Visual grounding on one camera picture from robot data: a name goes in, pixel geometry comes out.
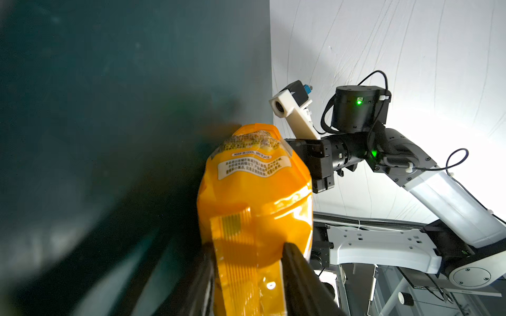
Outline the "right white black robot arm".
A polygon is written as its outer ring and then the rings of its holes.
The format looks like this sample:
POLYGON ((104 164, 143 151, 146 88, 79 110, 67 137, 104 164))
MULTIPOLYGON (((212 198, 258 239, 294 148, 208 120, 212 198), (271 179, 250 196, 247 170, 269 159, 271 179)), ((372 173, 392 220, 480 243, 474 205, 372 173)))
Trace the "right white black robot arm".
POLYGON ((340 86, 328 102, 326 136, 314 128, 309 87, 294 82, 270 105, 285 119, 289 145, 308 167, 315 193, 330 190, 336 176, 366 163, 429 209, 436 220, 405 230, 329 229, 326 247, 334 265, 367 263, 443 275, 457 288, 474 290, 505 275, 505 225, 422 148, 385 126, 391 92, 377 86, 340 86))

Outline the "yellow orange snack bag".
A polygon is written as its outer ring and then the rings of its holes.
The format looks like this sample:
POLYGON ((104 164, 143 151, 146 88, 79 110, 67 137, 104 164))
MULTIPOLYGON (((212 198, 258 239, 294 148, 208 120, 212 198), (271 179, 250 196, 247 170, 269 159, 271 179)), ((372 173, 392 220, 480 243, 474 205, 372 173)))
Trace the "yellow orange snack bag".
POLYGON ((216 256, 216 315, 286 315, 283 246, 310 256, 312 180, 274 125, 238 129, 207 159, 197 197, 216 256))

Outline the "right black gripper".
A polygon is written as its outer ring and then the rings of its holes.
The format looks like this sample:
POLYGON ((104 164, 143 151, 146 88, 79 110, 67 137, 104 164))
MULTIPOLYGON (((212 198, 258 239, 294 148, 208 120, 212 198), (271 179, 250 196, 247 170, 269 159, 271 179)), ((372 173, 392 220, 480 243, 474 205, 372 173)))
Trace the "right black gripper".
POLYGON ((386 123, 391 92, 378 86, 339 86, 328 105, 332 110, 329 134, 319 140, 293 138, 288 144, 308 167, 313 193, 334 187, 334 174, 354 171, 370 159, 372 131, 386 123))

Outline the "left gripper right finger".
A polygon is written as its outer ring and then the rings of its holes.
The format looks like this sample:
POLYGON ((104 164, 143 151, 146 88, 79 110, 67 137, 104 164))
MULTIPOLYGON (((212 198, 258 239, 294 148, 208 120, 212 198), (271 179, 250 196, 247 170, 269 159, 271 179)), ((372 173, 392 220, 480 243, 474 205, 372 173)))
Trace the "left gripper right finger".
POLYGON ((288 315, 345 314, 295 244, 283 245, 282 270, 288 315))

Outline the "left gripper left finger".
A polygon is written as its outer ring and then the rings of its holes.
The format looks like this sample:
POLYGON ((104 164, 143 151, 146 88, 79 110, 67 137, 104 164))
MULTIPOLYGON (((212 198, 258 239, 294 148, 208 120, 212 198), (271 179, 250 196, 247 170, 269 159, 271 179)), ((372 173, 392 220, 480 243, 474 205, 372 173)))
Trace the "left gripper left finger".
POLYGON ((203 245, 172 293, 159 306, 158 315, 212 315, 216 279, 213 244, 203 245))

